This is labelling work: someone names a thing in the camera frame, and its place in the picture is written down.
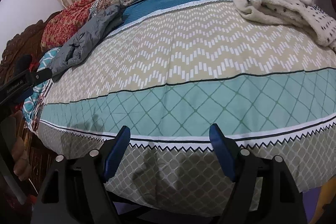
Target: gray cloth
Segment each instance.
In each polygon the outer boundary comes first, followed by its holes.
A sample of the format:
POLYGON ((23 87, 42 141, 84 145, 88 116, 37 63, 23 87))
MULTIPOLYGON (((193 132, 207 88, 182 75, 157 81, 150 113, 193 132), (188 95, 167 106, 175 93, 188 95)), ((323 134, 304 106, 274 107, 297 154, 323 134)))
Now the gray cloth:
POLYGON ((52 80, 58 81, 67 69, 82 63, 94 47, 123 22, 119 5, 111 5, 91 18, 62 46, 49 63, 52 80))

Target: polka dot fleece garment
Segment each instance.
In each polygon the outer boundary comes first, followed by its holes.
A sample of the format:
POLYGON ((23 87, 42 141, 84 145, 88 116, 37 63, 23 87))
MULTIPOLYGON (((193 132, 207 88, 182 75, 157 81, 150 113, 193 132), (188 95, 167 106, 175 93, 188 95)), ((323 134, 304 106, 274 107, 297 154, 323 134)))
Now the polka dot fleece garment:
POLYGON ((293 24, 318 45, 336 51, 336 20, 312 0, 234 0, 242 17, 264 24, 293 24))

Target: mattress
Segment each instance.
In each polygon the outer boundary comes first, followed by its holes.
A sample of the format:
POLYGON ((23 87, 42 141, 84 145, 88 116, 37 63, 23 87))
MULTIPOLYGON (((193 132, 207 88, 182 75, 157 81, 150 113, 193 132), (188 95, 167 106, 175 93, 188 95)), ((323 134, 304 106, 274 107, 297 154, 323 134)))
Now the mattress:
MULTIPOLYGON (((243 19, 232 0, 142 0, 49 90, 38 136, 66 158, 126 125, 131 142, 105 187, 141 205, 220 215, 233 184, 208 131, 281 155, 299 191, 335 174, 336 55, 299 28, 243 19)), ((257 181, 251 209, 256 209, 257 181)))

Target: metal bolt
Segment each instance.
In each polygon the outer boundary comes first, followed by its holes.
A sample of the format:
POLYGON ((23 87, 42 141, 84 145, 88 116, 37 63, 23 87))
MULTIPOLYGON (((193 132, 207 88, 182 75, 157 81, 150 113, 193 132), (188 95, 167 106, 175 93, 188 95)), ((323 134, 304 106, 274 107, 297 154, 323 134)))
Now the metal bolt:
POLYGON ((90 154, 91 157, 95 157, 95 156, 97 156, 99 154, 99 151, 96 150, 96 149, 93 149, 93 150, 90 151, 89 154, 90 154))
POLYGON ((63 155, 58 155, 58 156, 56 157, 56 161, 58 161, 58 162, 62 161, 63 159, 64 159, 64 156, 63 156, 63 155))
POLYGON ((243 156, 248 156, 250 154, 250 151, 247 150, 247 149, 242 149, 240 150, 240 153, 243 155, 243 156))
POLYGON ((274 159, 275 159, 275 161, 277 161, 277 162, 282 162, 282 161, 283 161, 283 158, 282 158, 281 156, 279 156, 279 155, 276 155, 276 156, 274 157, 274 159))

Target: carved wooden headboard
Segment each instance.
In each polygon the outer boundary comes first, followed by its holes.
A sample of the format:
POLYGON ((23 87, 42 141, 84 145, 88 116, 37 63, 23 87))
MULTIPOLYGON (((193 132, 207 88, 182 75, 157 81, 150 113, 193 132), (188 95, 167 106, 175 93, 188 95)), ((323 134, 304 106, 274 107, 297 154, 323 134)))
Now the carved wooden headboard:
POLYGON ((41 59, 43 55, 41 39, 44 28, 59 13, 51 14, 46 22, 39 20, 36 24, 28 26, 21 34, 17 34, 7 42, 0 63, 0 86, 12 77, 16 61, 24 54, 32 54, 37 60, 41 59))

